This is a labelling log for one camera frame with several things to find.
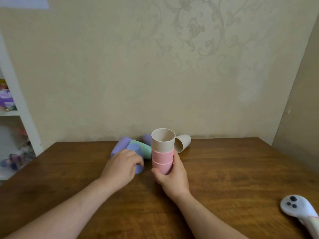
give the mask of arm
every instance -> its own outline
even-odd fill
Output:
[[[127,149],[117,153],[108,161],[100,178],[5,239],[77,238],[107,198],[134,178],[135,164],[143,165],[137,153]]]
[[[191,195],[186,170],[176,150],[174,166],[169,175],[161,174],[158,169],[152,169],[152,172],[167,196],[181,210],[196,239],[247,239],[243,234],[218,219]]]

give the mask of pink cup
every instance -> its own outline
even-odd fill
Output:
[[[158,169],[162,174],[168,175],[172,171],[173,161],[171,161],[170,163],[166,163],[166,164],[160,164],[160,163],[154,162],[154,160],[152,160],[152,165],[153,165],[153,168]]]
[[[174,149],[168,153],[159,153],[152,149],[152,160],[159,164],[167,164],[173,161]]]

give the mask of controller button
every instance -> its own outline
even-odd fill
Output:
[[[290,197],[290,200],[291,200],[291,201],[297,201],[297,198],[294,197],[294,196],[291,196],[291,197]]]

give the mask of cup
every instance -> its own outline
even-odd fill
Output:
[[[148,146],[145,143],[136,141],[136,140],[130,141],[130,144],[132,144],[132,143],[136,143],[141,147],[144,159],[151,159],[152,158],[152,148],[150,146]]]
[[[191,137],[189,135],[179,135],[175,138],[175,149],[178,153],[184,151],[185,148],[187,148],[192,141]]]
[[[127,146],[127,149],[128,150],[131,150],[131,151],[134,151],[136,152],[138,155],[140,155],[143,159],[143,153],[142,153],[142,149],[141,149],[141,146],[137,143],[130,143],[128,146]],[[139,174],[140,172],[142,172],[144,170],[144,166],[141,166],[141,165],[138,165],[136,164],[136,171],[135,171],[135,174]]]
[[[150,133],[144,134],[142,136],[142,141],[148,146],[152,146],[152,135]]]
[[[164,175],[168,175],[173,169],[173,161],[166,164],[160,164],[152,160],[152,165],[153,165],[153,168],[158,169]]]
[[[130,143],[131,140],[132,139],[130,139],[128,137],[122,137],[121,140],[119,140],[118,143],[113,148],[113,150],[111,152],[111,157],[113,157],[114,154],[121,152],[123,149],[126,149],[126,147],[128,146],[128,144]]]
[[[167,128],[152,132],[152,149],[159,153],[168,153],[174,149],[175,133]]]
[[[152,160],[159,164],[166,164],[173,161],[174,149],[168,153],[159,153],[152,149]]]

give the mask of beige cup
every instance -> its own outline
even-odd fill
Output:
[[[188,147],[192,139],[189,135],[179,135],[175,138],[175,149],[178,153],[184,151]]]
[[[174,149],[175,133],[167,128],[152,132],[152,149],[159,153],[168,153]]]

